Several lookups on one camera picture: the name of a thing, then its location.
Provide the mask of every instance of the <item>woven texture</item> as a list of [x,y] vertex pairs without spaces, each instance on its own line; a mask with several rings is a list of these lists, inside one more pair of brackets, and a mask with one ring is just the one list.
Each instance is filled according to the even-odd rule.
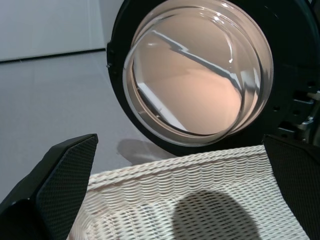
[[65,240],[86,194],[98,139],[70,147],[36,197],[36,206],[52,239]]
[[309,238],[255,146],[91,176],[69,240],[149,239]]

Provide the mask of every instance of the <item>laundry basket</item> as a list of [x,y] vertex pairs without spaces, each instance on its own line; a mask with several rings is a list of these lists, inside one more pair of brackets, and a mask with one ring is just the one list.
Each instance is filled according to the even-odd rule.
[[92,175],[69,240],[304,240],[264,146]]

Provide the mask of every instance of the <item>washing machine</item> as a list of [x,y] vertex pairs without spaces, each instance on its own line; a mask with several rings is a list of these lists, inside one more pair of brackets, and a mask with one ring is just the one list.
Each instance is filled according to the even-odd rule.
[[119,1],[105,1],[108,73],[152,142],[177,156],[265,134],[319,144],[319,1]]

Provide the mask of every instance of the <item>gray floor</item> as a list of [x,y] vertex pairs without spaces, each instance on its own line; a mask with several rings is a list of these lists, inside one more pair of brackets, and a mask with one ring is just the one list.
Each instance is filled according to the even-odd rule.
[[52,145],[89,133],[91,173],[174,157],[123,113],[105,52],[0,64],[0,201]]

